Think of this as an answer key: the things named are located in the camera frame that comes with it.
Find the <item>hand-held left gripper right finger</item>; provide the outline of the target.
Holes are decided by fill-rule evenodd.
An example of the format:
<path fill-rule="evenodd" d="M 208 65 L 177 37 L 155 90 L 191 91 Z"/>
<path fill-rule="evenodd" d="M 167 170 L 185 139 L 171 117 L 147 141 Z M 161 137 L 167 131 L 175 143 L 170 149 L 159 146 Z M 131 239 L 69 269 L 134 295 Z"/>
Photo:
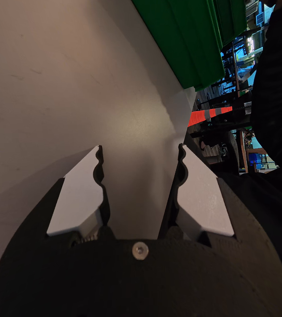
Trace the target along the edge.
<path fill-rule="evenodd" d="M 184 177 L 176 193 L 176 224 L 192 241 L 197 241 L 203 232 L 233 237 L 217 176 L 188 146 L 179 144 L 179 154 Z"/>

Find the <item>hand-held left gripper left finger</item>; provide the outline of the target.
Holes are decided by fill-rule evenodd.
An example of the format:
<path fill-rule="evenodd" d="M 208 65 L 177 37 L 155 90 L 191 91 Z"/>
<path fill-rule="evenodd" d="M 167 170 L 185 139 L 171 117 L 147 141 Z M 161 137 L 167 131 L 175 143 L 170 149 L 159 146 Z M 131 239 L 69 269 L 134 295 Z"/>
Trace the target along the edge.
<path fill-rule="evenodd" d="M 48 236 L 77 232 L 90 238 L 107 225 L 110 206 L 102 184 L 103 162 L 103 148 L 97 145 L 64 176 Z"/>

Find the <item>stack of nested green bins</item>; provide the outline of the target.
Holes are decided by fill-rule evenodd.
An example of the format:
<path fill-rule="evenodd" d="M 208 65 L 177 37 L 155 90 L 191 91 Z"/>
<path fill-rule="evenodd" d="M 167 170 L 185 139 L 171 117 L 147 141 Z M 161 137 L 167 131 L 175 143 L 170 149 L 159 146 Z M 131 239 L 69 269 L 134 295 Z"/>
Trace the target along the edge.
<path fill-rule="evenodd" d="M 247 27 L 243 0 L 132 0 L 183 89 L 225 77 L 221 51 Z"/>

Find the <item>person's right forearm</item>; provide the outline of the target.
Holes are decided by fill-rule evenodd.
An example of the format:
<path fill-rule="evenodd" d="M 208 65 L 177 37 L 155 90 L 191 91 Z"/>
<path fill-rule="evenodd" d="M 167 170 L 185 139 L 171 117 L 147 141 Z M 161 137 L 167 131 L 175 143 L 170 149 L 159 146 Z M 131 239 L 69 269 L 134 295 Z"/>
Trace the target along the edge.
<path fill-rule="evenodd" d="M 251 107 L 258 142 L 282 168 L 282 1 L 276 1 L 259 58 Z"/>

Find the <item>orange traffic cone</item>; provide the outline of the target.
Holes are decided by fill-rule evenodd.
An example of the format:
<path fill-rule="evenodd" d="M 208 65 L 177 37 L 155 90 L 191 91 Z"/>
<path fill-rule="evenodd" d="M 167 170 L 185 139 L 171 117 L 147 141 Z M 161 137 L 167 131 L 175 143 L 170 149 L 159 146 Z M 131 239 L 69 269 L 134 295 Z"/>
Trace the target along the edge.
<path fill-rule="evenodd" d="M 228 113 L 232 110 L 233 110 L 232 107 L 229 106 L 229 107 L 220 107 L 220 108 L 194 111 L 191 113 L 188 127 L 202 123 L 204 121 L 210 121 L 211 118 L 224 114 L 224 113 Z"/>

